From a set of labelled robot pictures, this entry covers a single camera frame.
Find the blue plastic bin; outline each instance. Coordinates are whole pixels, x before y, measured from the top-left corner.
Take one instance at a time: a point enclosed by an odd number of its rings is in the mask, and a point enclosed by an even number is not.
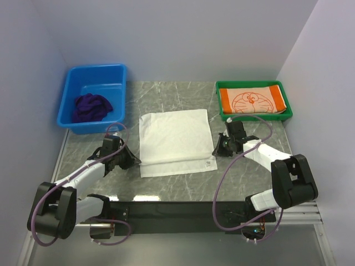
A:
[[[122,64],[72,68],[65,82],[57,124],[71,129],[75,134],[91,134],[106,132],[110,124],[122,122],[125,116],[126,72],[126,66]],[[111,103],[113,111],[109,112],[102,121],[72,123],[75,98],[87,93],[105,97]],[[121,129],[113,126],[110,131]]]

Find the gray marble surface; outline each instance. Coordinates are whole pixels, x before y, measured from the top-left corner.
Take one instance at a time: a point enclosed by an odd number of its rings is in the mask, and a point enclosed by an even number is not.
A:
[[[134,82],[127,83],[125,125],[130,130],[128,146],[139,157],[139,117],[150,112],[207,109],[214,144],[218,133],[225,130],[219,115],[215,83],[212,82]],[[270,122],[270,146],[290,153],[282,122]],[[244,122],[248,135],[264,137],[268,128],[260,122]],[[57,179],[70,174],[102,144],[104,134],[75,135],[69,133]],[[96,193],[118,197],[122,201],[210,201],[218,181],[231,158],[217,158],[218,170],[165,177],[141,178],[139,166],[124,171],[118,166],[94,183],[83,195]],[[244,200],[248,195],[271,188],[271,174],[257,163],[242,158],[229,171],[219,200]]]

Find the green tray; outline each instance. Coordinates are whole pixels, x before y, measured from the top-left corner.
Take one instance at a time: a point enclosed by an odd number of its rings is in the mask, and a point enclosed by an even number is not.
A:
[[[260,118],[263,118],[264,120],[287,120],[289,119],[293,113],[290,107],[290,103],[287,100],[287,96],[285,91],[283,90],[283,86],[281,82],[277,80],[263,80],[263,81],[217,81],[216,82],[216,88],[217,88],[217,95],[218,95],[218,102],[220,104],[220,115],[222,117],[223,121],[226,121],[229,117],[234,117],[237,114],[224,114],[223,113],[223,108],[221,104],[221,94],[220,94],[220,88],[224,89],[238,89],[238,88],[262,88],[262,87],[267,87],[267,86],[272,86],[272,85],[278,85],[281,90],[281,94],[283,97],[283,100],[285,101],[286,104],[286,111],[281,113],[281,114],[264,114],[264,115],[257,115]],[[257,121],[256,118],[254,117],[248,117],[244,116],[239,118],[239,120],[242,121]]]

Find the purple cloth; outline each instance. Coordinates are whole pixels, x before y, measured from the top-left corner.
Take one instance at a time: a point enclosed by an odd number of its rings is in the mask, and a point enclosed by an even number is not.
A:
[[[73,123],[101,121],[108,112],[113,110],[105,97],[91,93],[77,97],[75,106]]]

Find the white cloth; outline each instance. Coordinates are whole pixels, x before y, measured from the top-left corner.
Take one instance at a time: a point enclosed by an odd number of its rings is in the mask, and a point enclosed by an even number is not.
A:
[[[139,141],[141,177],[217,170],[205,109],[143,115]]]

